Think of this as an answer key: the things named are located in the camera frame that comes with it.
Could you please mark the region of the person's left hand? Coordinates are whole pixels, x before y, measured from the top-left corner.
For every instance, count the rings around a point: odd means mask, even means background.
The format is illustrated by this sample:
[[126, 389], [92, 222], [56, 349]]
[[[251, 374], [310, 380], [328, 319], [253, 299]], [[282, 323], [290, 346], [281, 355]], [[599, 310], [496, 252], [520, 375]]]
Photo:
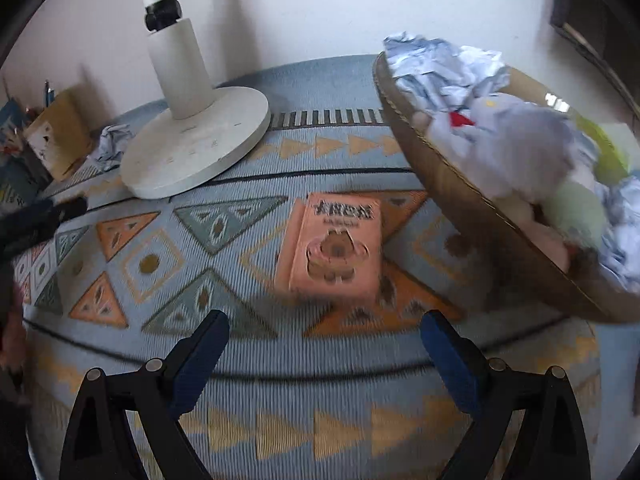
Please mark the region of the person's left hand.
[[17, 372], [25, 363], [27, 354], [26, 330], [23, 325], [23, 296], [16, 283], [10, 302], [6, 326], [1, 339], [1, 367]]

